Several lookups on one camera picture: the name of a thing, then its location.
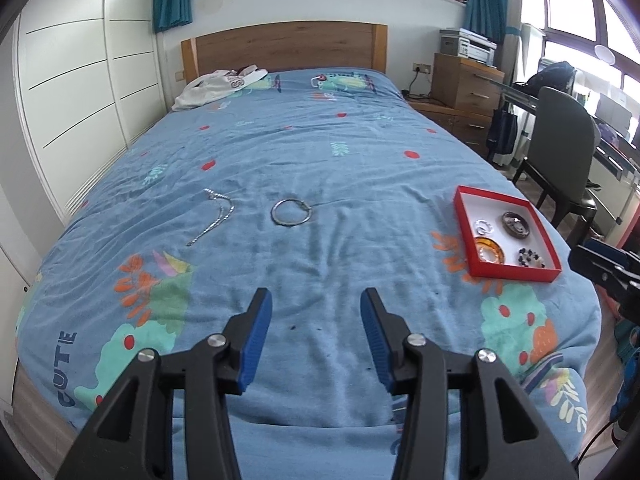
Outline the dark tortoiseshell bangle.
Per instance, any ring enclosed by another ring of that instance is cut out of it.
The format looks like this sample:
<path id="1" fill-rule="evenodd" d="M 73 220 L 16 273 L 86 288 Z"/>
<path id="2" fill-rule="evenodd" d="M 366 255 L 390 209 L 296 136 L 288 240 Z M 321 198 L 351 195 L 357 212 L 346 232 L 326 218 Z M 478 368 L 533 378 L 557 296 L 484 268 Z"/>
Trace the dark tortoiseshell bangle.
<path id="1" fill-rule="evenodd" d="M 506 211 L 501 216 L 501 222 L 503 229 L 505 229 L 510 236 L 518 240 L 525 240 L 529 237 L 530 229 L 528 222 L 520 214 L 514 211 Z"/>

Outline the amber resin bangle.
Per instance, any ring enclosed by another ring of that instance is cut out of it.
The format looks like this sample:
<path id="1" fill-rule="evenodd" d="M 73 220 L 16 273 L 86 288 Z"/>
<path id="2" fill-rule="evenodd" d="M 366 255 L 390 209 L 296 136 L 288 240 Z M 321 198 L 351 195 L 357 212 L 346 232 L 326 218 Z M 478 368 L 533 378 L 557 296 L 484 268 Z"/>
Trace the amber resin bangle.
<path id="1" fill-rule="evenodd" d="M 501 246 L 491 238 L 477 236 L 474 244 L 478 260 L 493 264 L 503 264 L 506 261 Z"/>

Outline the twisted silver hoop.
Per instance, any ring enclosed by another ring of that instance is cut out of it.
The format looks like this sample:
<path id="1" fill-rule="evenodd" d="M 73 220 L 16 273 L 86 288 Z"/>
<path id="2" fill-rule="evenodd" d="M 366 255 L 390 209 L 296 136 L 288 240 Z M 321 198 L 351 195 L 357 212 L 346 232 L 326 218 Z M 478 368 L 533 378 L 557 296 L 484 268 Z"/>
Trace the twisted silver hoop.
<path id="1" fill-rule="evenodd" d="M 492 226 L 490 226 L 486 231 L 481 231 L 481 230 L 475 229 L 475 232 L 476 232 L 476 234 L 478 236 L 488 236 L 489 234 L 494 232 L 494 228 Z"/>
<path id="2" fill-rule="evenodd" d="M 489 227 L 490 224 L 485 220 L 480 219 L 475 222 L 475 229 L 477 230 L 486 231 Z"/>

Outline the thin silver bangle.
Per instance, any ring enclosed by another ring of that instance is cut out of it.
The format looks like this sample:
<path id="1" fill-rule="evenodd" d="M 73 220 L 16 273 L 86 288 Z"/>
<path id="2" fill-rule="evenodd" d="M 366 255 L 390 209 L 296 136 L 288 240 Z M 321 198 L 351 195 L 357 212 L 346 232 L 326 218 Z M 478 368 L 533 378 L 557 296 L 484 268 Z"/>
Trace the thin silver bangle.
<path id="1" fill-rule="evenodd" d="M 276 226 L 294 228 L 302 226 L 312 217 L 312 207 L 304 200 L 295 197 L 284 198 L 273 204 L 270 210 L 271 221 Z"/>

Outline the silver wristwatch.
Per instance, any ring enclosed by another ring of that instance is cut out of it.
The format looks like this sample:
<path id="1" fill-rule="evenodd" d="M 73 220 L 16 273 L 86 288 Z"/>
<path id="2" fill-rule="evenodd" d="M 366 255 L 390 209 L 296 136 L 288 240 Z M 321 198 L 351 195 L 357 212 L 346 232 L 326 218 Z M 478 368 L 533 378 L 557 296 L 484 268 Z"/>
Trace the silver wristwatch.
<path id="1" fill-rule="evenodd" d="M 520 235 L 525 234 L 527 231 L 526 225 L 522 222 L 518 216 L 506 217 L 506 225 L 514 232 Z"/>

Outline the red shallow jewelry box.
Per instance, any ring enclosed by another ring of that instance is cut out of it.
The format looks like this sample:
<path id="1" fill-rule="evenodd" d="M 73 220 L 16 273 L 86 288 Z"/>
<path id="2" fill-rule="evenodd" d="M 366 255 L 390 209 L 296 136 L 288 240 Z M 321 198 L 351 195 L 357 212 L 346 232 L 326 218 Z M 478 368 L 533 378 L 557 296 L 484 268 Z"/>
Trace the red shallow jewelry box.
<path id="1" fill-rule="evenodd" d="M 469 274 L 473 278 L 551 283 L 561 274 L 560 258 L 528 200 L 460 185 L 454 193 L 454 211 L 458 217 Z M 529 237 L 518 240 L 503 229 L 501 216 L 506 211 L 514 211 L 526 219 L 530 229 Z M 503 264 L 478 260 L 474 238 L 478 236 L 475 222 L 480 219 L 494 228 L 494 232 L 485 237 L 501 246 L 506 258 Z"/>

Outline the grey desk chair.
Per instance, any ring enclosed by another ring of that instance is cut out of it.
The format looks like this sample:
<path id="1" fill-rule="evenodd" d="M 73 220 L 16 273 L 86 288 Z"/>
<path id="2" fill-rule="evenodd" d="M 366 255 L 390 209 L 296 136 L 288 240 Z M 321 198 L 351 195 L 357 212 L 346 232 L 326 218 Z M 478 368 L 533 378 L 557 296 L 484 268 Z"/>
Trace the grey desk chair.
<path id="1" fill-rule="evenodd" d="M 586 240 L 598 211 L 588 182 L 600 140 L 600 130 L 582 104 L 551 87 L 539 90 L 532 138 L 512 181 L 530 177 L 541 188 L 538 203 L 554 201 L 550 223 L 555 228 L 569 214 L 578 217 L 567 239 L 572 247 Z"/>

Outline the dark hanging bag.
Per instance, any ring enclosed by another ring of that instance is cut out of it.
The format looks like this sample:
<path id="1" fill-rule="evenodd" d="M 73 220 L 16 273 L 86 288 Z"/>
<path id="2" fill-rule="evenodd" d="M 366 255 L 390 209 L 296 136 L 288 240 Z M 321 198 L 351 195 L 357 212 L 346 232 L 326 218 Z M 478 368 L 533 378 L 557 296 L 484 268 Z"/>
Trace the dark hanging bag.
<path id="1" fill-rule="evenodd" d="M 509 103 L 494 110 L 486 139 L 487 159 L 495 155 L 510 155 L 518 135 L 518 116 L 511 112 Z"/>

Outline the wooden drawer dresser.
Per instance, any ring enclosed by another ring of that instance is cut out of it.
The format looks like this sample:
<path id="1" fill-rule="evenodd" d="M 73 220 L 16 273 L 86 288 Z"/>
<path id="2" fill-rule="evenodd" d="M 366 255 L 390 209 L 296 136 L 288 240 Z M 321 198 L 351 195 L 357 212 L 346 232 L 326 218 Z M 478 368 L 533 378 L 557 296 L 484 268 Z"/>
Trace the wooden drawer dresser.
<path id="1" fill-rule="evenodd" d="M 431 91 L 426 98 L 409 96 L 409 105 L 441 126 L 482 157 L 492 115 L 500 104 L 498 84 L 504 73 L 479 62 L 436 53 Z"/>

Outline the white printer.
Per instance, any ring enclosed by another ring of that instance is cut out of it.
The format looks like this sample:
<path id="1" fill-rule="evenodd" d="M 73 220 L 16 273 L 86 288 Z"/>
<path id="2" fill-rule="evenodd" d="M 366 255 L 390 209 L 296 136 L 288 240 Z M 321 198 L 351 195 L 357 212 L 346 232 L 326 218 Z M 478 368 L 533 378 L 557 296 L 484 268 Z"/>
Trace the white printer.
<path id="1" fill-rule="evenodd" d="M 465 28 L 446 28 L 439 31 L 439 52 L 468 58 L 487 66 L 495 65 L 497 45 L 488 38 Z"/>

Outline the right teal curtain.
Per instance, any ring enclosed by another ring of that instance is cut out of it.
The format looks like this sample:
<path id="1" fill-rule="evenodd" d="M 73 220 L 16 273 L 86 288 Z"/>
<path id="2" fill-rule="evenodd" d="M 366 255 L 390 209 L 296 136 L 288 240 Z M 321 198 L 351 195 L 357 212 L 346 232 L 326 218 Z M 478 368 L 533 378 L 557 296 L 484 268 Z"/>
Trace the right teal curtain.
<path id="1" fill-rule="evenodd" d="M 463 27 L 501 44 L 506 36 L 508 0 L 466 0 Z"/>

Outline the blue patterned bed cover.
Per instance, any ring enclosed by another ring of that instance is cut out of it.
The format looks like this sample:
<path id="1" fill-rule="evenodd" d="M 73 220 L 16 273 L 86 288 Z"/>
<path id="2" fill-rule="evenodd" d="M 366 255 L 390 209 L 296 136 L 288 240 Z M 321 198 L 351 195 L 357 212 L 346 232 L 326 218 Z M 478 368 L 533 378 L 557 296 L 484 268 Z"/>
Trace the blue patterned bed cover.
<path id="1" fill-rule="evenodd" d="M 570 270 L 549 284 L 473 278 L 460 185 L 516 194 L 370 70 L 270 75 L 171 113 L 44 258 L 16 330 L 21 370 L 78 432 L 140 350 L 191 348 L 265 287 L 273 314 L 257 374 L 228 402 L 242 476 L 386 479 L 400 403 L 376 377 L 361 323 L 373 287 L 440 348 L 494 350 L 575 458 L 597 294 Z M 312 207 L 307 223 L 271 221 L 288 197 Z"/>

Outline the white garment on bed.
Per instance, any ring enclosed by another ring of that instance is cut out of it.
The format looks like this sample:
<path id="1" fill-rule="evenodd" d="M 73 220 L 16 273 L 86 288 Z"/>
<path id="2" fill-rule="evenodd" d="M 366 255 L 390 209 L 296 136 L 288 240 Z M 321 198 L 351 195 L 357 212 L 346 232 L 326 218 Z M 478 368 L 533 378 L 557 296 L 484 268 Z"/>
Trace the white garment on bed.
<path id="1" fill-rule="evenodd" d="M 190 81 L 175 98 L 171 110 L 193 110 L 208 103 L 223 100 L 251 84 L 266 78 L 269 73 L 256 65 L 242 70 L 214 70 L 213 73 L 197 76 Z"/>

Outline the white wardrobe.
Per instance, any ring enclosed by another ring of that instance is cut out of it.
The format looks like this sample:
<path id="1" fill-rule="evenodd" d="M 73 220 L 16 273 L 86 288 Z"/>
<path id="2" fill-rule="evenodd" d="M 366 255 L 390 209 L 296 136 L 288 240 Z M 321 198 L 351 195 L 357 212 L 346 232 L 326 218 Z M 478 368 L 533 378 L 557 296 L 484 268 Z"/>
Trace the white wardrobe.
<path id="1" fill-rule="evenodd" d="M 29 0 L 14 74 L 25 142 L 62 221 L 166 113 L 152 0 Z"/>

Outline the wooden headboard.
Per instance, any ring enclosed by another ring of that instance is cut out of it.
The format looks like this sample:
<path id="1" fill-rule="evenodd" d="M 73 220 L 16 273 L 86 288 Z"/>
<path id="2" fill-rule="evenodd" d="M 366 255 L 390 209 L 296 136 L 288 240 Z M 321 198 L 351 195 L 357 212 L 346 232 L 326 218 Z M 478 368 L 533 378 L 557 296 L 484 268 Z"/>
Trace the wooden headboard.
<path id="1" fill-rule="evenodd" d="M 357 67 L 384 73 L 388 27 L 340 21 L 245 26 L 183 40 L 184 80 L 255 64 L 268 72 Z"/>

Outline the wall power socket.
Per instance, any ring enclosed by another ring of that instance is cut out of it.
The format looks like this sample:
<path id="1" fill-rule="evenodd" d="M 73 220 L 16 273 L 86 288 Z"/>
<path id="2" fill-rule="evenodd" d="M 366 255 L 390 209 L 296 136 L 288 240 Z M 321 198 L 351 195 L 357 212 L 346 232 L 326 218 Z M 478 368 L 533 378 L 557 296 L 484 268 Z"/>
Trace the wall power socket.
<path id="1" fill-rule="evenodd" d="M 412 70 L 416 73 L 429 75 L 432 72 L 432 66 L 425 63 L 414 63 L 412 66 Z"/>

